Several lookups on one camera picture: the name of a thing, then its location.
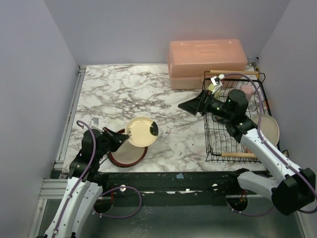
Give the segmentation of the pink ceramic mug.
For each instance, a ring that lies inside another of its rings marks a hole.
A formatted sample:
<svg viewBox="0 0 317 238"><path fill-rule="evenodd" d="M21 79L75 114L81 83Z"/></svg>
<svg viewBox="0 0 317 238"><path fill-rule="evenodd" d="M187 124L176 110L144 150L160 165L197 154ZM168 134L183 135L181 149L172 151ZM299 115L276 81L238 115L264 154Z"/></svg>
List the pink ceramic mug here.
<svg viewBox="0 0 317 238"><path fill-rule="evenodd" d="M242 85L242 86L240 87L240 90L245 93L246 99L247 99L248 101L250 101L251 98L252 98L252 96L253 96L253 93L254 93L254 88L253 88L253 86L251 86L251 85Z"/></svg>

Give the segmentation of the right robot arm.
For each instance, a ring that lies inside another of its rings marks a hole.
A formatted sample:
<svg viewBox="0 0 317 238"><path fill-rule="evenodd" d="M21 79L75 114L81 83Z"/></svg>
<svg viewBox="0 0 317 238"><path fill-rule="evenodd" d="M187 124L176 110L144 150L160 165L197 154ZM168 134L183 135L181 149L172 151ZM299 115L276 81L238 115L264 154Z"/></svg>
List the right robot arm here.
<svg viewBox="0 0 317 238"><path fill-rule="evenodd" d="M250 149L273 176L269 179L241 169L236 180L242 189L271 200L283 215L301 211L317 198L316 175L311 169L302 169L292 163L264 137L260 124L254 123L246 115L248 104L245 93L238 89L231 90L225 102L215 99L210 91L203 90L197 97L178 107L193 115L211 113L225 119L228 134Z"/></svg>

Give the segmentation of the pink and cream plate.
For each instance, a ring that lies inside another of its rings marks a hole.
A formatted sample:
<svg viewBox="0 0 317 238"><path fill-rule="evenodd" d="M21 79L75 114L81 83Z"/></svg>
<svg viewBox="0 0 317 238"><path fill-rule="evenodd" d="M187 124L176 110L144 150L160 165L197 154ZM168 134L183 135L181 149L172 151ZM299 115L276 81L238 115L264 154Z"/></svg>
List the pink and cream plate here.
<svg viewBox="0 0 317 238"><path fill-rule="evenodd" d="M261 115L260 130L272 145L277 147L280 138L279 126L276 120L269 115Z"/></svg>

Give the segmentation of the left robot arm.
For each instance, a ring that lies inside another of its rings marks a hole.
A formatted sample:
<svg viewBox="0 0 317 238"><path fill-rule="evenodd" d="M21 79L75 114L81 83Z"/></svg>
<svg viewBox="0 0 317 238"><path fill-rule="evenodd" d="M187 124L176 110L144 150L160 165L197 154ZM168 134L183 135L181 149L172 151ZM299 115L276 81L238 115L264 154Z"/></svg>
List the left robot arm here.
<svg viewBox="0 0 317 238"><path fill-rule="evenodd" d="M84 132L81 149L69 166L66 189L57 212L42 238L78 238L103 187L95 181L100 160L117 151L127 140L126 134L103 128Z"/></svg>

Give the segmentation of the cream plate black patch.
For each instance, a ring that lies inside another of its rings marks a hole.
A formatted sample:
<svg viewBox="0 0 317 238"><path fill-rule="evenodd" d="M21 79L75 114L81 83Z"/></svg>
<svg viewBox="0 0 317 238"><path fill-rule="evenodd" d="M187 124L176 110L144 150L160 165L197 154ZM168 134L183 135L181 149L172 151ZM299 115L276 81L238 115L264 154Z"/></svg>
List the cream plate black patch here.
<svg viewBox="0 0 317 238"><path fill-rule="evenodd" d="M147 147L153 144L159 135L156 122L148 117L136 117L125 128L128 142L136 147Z"/></svg>

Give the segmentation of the yellow-green ceramic mug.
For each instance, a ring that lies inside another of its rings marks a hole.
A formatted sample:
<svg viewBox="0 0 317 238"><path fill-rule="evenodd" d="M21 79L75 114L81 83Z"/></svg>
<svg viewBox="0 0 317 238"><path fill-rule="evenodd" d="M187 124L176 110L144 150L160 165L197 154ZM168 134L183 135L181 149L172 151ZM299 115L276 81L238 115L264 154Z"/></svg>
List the yellow-green ceramic mug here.
<svg viewBox="0 0 317 238"><path fill-rule="evenodd" d="M220 97L220 86L214 86L212 83L208 86L208 90L211 91L215 99L219 99Z"/></svg>

